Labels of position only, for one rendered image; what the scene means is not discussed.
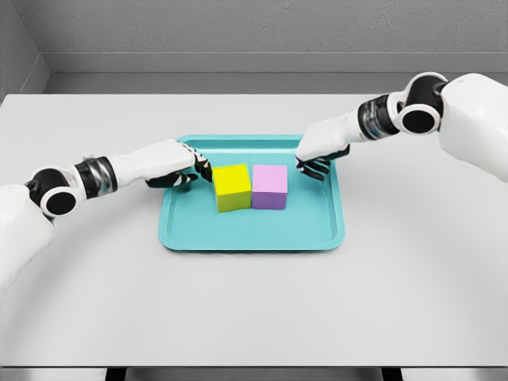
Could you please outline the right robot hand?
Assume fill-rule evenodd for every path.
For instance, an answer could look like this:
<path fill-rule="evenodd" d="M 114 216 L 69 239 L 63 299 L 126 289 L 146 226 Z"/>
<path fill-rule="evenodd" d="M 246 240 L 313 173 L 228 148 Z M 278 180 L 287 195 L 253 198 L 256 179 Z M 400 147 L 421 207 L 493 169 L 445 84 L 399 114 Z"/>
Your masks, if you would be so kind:
<path fill-rule="evenodd" d="M 343 121 L 330 118 L 312 124 L 305 131 L 295 151 L 296 168 L 301 173 L 324 181 L 331 161 L 349 154 L 350 145 L 343 124 Z"/>

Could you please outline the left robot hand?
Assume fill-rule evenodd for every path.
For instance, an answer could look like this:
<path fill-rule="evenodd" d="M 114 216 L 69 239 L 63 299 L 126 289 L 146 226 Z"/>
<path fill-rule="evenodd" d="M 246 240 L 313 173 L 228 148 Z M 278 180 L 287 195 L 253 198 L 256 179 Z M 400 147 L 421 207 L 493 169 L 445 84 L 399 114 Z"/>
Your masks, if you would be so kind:
<path fill-rule="evenodd" d="M 178 140 L 165 140 L 141 149 L 141 178 L 150 188 L 172 188 L 192 183 L 200 175 L 211 183 L 209 160 Z"/>

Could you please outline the purple cube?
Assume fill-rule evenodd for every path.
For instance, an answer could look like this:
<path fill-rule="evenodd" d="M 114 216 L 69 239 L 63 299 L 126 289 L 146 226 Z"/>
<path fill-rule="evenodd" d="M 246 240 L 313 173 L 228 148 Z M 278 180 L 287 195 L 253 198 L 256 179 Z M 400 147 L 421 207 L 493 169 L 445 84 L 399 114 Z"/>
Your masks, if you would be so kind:
<path fill-rule="evenodd" d="M 284 210 L 287 204 L 286 165 L 254 164 L 252 168 L 252 208 Z"/>

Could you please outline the yellow cube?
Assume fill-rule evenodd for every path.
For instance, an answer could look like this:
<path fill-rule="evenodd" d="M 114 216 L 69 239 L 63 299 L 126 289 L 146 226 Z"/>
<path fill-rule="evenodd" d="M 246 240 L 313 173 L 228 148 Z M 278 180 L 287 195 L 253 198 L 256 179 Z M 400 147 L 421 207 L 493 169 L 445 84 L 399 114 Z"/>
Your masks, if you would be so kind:
<path fill-rule="evenodd" d="M 219 213 L 251 207 L 252 184 L 246 164 L 215 167 L 213 179 Z"/>

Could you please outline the teal tray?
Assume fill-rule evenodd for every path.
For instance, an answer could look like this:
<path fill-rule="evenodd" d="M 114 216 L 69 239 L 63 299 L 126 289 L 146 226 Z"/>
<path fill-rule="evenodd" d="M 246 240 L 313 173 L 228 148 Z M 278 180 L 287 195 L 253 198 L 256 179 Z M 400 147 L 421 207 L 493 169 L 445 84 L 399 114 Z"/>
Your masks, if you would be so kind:
<path fill-rule="evenodd" d="M 337 169 L 320 182 L 295 166 L 298 135 L 187 135 L 180 141 L 226 165 L 279 164 L 288 169 L 284 210 L 245 209 L 220 213 L 212 184 L 196 180 L 165 190 L 160 242 L 177 251 L 319 251 L 336 248 L 345 228 Z"/>

